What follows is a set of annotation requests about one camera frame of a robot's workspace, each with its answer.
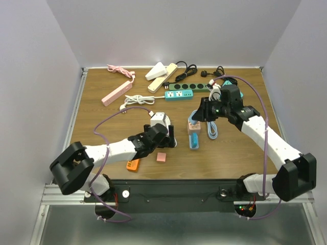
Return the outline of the light blue power strip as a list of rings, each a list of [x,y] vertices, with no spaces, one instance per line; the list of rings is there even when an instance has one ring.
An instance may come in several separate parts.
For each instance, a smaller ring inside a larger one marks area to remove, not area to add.
[[[194,110],[188,117],[189,147],[191,150],[199,149],[199,134],[201,131],[200,122],[192,119],[195,113],[196,110]]]

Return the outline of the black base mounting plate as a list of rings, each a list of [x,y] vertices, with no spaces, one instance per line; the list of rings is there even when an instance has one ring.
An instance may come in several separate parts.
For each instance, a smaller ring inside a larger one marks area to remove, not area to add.
[[[263,197],[237,179],[111,180],[100,198],[124,213],[234,212],[234,203]]]

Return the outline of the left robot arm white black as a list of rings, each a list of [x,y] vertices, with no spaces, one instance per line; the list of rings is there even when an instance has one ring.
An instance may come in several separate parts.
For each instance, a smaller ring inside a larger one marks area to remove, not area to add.
[[[132,161],[147,157],[156,148],[174,148],[174,126],[144,125],[144,132],[109,145],[83,146],[77,141],[69,145],[50,165],[50,171],[63,195],[78,190],[94,192],[102,201],[113,197],[109,178],[92,172],[103,164]]]

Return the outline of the teal power strip with USB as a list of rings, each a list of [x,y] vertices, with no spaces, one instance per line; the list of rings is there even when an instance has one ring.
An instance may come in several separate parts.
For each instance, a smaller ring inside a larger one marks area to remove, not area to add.
[[[165,92],[166,101],[190,100],[193,96],[192,90],[170,90]]]

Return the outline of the white triangular power socket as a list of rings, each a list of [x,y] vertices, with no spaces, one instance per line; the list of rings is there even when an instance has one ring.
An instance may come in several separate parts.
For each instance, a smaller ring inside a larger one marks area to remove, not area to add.
[[[147,81],[154,80],[167,74],[166,67],[161,63],[156,63],[152,69],[145,75]]]

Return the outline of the pink power strip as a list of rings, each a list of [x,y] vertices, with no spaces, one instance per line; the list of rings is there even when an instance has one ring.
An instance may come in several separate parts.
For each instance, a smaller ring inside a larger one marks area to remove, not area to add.
[[[118,88],[116,88],[114,91],[106,95],[104,98],[101,99],[102,104],[107,107],[112,102],[114,102],[116,99],[118,99],[120,96],[125,94],[128,90],[132,88],[132,82],[126,81],[122,85],[120,85]]]

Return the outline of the cream power strip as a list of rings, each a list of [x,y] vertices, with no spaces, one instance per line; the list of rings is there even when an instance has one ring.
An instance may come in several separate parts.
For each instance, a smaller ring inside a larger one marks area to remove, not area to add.
[[[164,82],[166,82],[171,75],[177,70],[177,64],[171,63],[166,67],[167,74],[160,76],[156,78],[149,86],[148,91],[150,93],[156,93],[158,89],[163,85]]]

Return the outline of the dark green power strip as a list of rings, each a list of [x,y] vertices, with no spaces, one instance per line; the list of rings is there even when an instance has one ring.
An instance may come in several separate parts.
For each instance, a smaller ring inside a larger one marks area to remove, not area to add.
[[[168,86],[169,90],[192,90],[195,92],[209,92],[205,83],[174,83]]]

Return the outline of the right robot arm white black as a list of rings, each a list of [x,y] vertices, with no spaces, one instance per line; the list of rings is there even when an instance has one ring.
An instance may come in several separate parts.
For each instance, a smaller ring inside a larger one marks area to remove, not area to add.
[[[260,113],[252,106],[244,106],[240,90],[236,85],[220,88],[219,99],[203,97],[200,106],[192,115],[193,121],[211,122],[223,117],[251,138],[269,158],[277,174],[250,174],[235,186],[235,193],[247,199],[253,193],[275,194],[287,202],[316,187],[316,158],[303,154],[290,146],[275,133]]]

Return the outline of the orange power strip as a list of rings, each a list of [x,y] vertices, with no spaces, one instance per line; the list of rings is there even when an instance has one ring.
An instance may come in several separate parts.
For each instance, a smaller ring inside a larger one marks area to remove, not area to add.
[[[126,169],[130,172],[137,172],[140,162],[141,162],[140,159],[128,161],[126,164]]]

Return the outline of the pink cube adapter with deer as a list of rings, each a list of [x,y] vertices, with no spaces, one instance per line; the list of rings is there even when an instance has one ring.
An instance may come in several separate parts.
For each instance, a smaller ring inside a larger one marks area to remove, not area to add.
[[[188,121],[188,134],[192,135],[193,133],[199,134],[201,131],[201,124],[198,121],[196,124],[192,124],[190,121]]]

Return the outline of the teal triangular power socket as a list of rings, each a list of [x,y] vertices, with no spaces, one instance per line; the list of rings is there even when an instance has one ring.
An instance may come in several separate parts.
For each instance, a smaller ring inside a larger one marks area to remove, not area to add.
[[[225,85],[238,85],[238,82],[236,80],[224,80],[222,86],[225,86]],[[241,98],[243,98],[243,93],[240,91],[240,96]]]

